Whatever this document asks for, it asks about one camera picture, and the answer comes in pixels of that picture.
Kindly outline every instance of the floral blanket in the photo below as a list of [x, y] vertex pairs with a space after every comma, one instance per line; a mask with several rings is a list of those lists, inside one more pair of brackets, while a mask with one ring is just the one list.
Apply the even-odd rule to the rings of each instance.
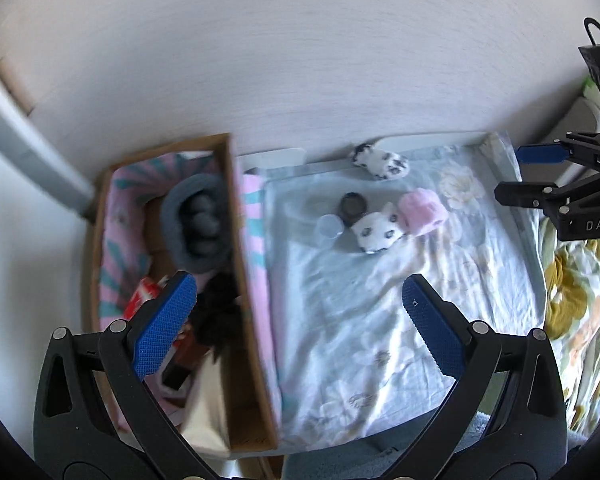
[[600, 420], [600, 240], [560, 242], [547, 218], [539, 234], [544, 330], [558, 363], [569, 428], [588, 436]]
[[[493, 197], [518, 167], [508, 139], [403, 153], [411, 172], [378, 182], [350, 161], [265, 171], [264, 233], [282, 420], [281, 453], [336, 446], [437, 407], [440, 373], [404, 311], [402, 282], [421, 273], [467, 319], [526, 335], [544, 321], [544, 279], [533, 210]], [[351, 230], [325, 247], [317, 219], [358, 192], [377, 211], [418, 187], [450, 217], [437, 231], [364, 254]]]

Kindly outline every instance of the gray fabric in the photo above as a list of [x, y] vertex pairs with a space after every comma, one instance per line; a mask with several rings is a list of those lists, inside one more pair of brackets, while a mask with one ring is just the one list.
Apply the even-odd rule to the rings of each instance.
[[[434, 413], [435, 410], [396, 428], [342, 446], [291, 455], [285, 460], [282, 480], [377, 478], [404, 453]], [[456, 451], [478, 442], [488, 421], [489, 415], [476, 413]], [[568, 449], [585, 442], [585, 437], [573, 431], [569, 432]]]
[[[204, 190], [216, 204], [216, 216], [220, 221], [218, 248], [209, 256], [193, 256], [187, 251], [179, 211], [190, 196]], [[221, 177], [196, 174], [173, 187], [164, 198], [160, 210], [160, 228], [173, 263], [179, 269], [202, 274], [219, 267], [231, 254], [231, 228], [229, 224], [229, 195]]]

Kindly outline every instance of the blue gripper pad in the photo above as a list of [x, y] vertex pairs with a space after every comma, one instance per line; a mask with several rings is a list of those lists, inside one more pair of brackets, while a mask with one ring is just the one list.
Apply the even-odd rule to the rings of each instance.
[[560, 164], [567, 160], [569, 150], [559, 142], [554, 144], [529, 144], [516, 150], [518, 162], [522, 164]]
[[182, 325], [196, 304], [196, 280], [186, 272], [177, 272], [155, 300], [147, 301], [136, 313], [132, 322], [142, 314], [150, 318], [133, 335], [133, 367], [142, 381], [155, 374], [176, 339]]
[[[470, 338], [466, 330], [469, 323], [462, 313], [453, 303], [443, 301], [420, 274], [404, 280], [402, 305], [440, 371], [458, 380], [466, 367], [465, 345]], [[466, 332], [466, 337], [462, 337], [462, 332]]]

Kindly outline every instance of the red package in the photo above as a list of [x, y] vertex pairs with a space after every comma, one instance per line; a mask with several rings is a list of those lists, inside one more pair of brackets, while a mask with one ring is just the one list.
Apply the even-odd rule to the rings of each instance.
[[143, 278], [140, 280], [138, 288], [136, 288], [133, 296], [126, 304], [125, 311], [123, 312], [122, 316], [126, 320], [131, 319], [145, 301], [154, 300], [157, 298], [161, 290], [162, 287], [157, 285], [154, 280], [149, 277]]

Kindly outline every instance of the metal screw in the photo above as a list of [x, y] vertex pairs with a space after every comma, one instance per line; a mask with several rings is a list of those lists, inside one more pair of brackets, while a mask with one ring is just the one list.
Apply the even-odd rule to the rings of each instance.
[[477, 332], [478, 334], [486, 334], [489, 331], [489, 325], [483, 321], [476, 321], [472, 324], [472, 328], [474, 329], [474, 332]]
[[66, 328], [64, 326], [54, 330], [54, 339], [62, 339], [64, 336], [66, 336]]
[[546, 334], [544, 333], [544, 330], [535, 328], [531, 333], [535, 339], [538, 339], [538, 341], [544, 341], [546, 339]]
[[126, 321], [124, 319], [117, 319], [109, 325], [109, 330], [114, 333], [122, 332], [126, 328]]

